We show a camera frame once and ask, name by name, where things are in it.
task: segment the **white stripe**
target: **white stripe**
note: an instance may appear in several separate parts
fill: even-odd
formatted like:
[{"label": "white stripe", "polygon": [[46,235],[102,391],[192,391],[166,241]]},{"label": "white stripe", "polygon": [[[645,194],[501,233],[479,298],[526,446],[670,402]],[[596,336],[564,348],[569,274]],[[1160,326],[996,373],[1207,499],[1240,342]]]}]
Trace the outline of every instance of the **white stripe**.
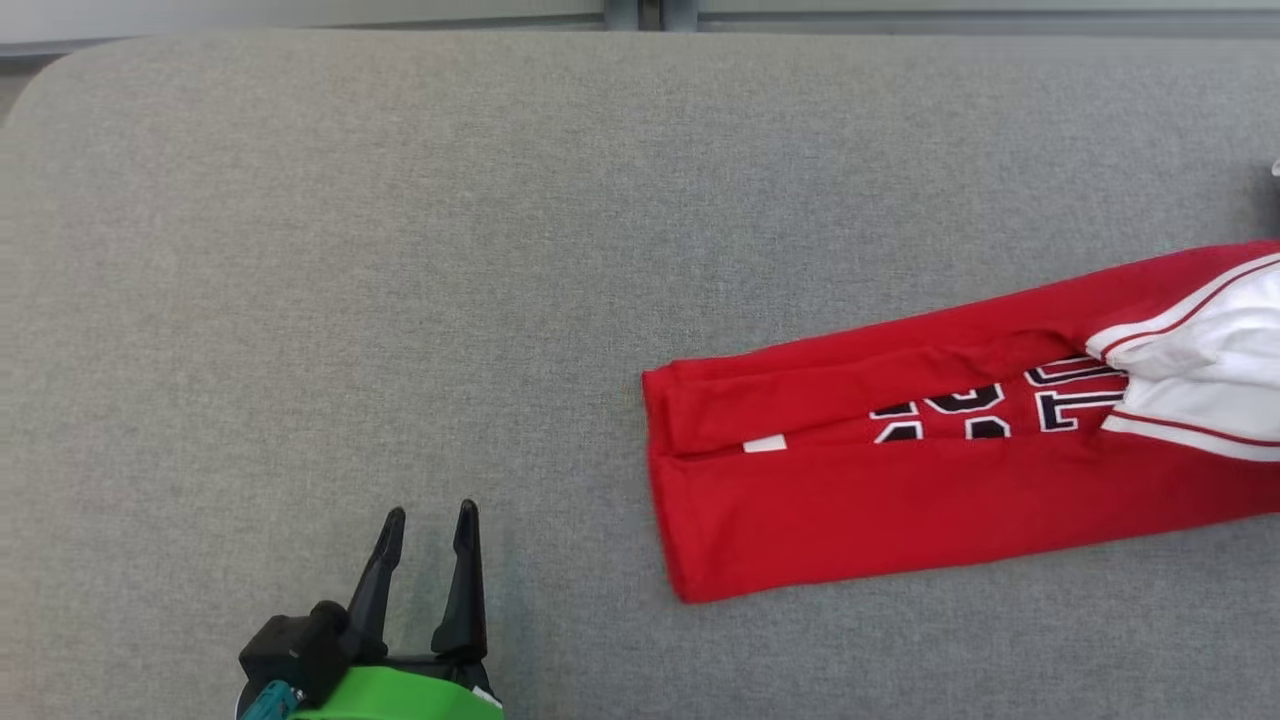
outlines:
[{"label": "white stripe", "polygon": [[1198,433],[1187,428],[1174,428],[1170,425],[1143,423],[1140,420],[1130,420],[1129,418],[1110,415],[1102,421],[1102,429],[1111,430],[1114,433],[1132,433],[1135,436],[1144,436],[1178,445],[1185,445],[1188,447],[1203,450],[1204,452],[1212,452],[1213,455],[1235,457],[1236,460],[1280,462],[1280,447],[1266,447],[1261,445],[1249,445],[1247,442],[1235,442],[1224,437]]},{"label": "white stripe", "polygon": [[753,439],[742,443],[742,452],[773,452],[776,450],[786,448],[787,438],[785,436],[762,437],[760,439]]},{"label": "white stripe", "polygon": [[1164,331],[1165,328],[1185,318],[1188,314],[1190,314],[1192,310],[1196,309],[1197,305],[1203,302],[1204,299],[1213,295],[1231,281],[1239,278],[1240,275],[1248,273],[1249,270],[1254,270],[1270,263],[1275,263],[1276,260],[1280,260],[1280,252],[1275,252],[1272,255],[1263,255],[1257,260],[1251,260],[1248,263],[1244,263],[1243,265],[1236,265],[1230,270],[1226,270],[1221,275],[1210,281],[1208,284],[1201,287],[1196,292],[1179,300],[1176,304],[1174,304],[1172,307],[1165,310],[1164,313],[1156,315],[1155,318],[1151,318],[1148,320],[1142,320],[1138,323],[1112,325],[1110,328],[1100,331],[1098,333],[1096,333],[1093,337],[1089,338],[1088,343],[1085,345],[1085,348],[1088,350],[1089,355],[1101,360],[1102,351],[1106,350],[1111,343],[1124,340],[1133,334]]}]

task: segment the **red jersey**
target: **red jersey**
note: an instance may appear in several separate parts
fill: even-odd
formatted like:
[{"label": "red jersey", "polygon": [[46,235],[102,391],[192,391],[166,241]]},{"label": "red jersey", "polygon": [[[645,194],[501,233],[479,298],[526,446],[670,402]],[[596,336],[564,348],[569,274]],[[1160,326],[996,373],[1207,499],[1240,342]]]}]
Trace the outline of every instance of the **red jersey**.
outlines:
[{"label": "red jersey", "polygon": [[645,373],[703,602],[1280,511],[1280,242]]}]

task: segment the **white fabric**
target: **white fabric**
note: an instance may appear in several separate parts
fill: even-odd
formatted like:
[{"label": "white fabric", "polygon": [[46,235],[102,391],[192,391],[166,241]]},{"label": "white fabric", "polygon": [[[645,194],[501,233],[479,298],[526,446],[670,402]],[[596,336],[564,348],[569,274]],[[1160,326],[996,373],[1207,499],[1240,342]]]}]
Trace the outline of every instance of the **white fabric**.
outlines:
[{"label": "white fabric", "polygon": [[1280,255],[1224,273],[1156,318],[1101,331],[1088,348],[1129,373],[1103,429],[1280,461]]}]

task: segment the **white panel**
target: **white panel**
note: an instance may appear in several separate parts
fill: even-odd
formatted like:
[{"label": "white panel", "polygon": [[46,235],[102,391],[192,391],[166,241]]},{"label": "white panel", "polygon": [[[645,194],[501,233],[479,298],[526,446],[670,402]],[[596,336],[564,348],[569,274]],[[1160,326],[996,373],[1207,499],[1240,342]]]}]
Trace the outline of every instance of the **white panel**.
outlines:
[{"label": "white panel", "polygon": [[0,44],[223,27],[321,27],[599,14],[603,0],[0,0]]},{"label": "white panel", "polygon": [[1277,10],[1280,0],[701,0],[703,13]]}]

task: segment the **floor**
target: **floor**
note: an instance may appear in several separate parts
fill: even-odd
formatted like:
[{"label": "floor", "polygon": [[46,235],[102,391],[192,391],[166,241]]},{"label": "floor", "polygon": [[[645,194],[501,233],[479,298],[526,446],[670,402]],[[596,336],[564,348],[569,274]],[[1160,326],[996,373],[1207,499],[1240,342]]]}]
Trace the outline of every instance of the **floor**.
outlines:
[{"label": "floor", "polygon": [[18,100],[22,88],[55,58],[0,58],[0,124],[9,115],[9,108]]}]

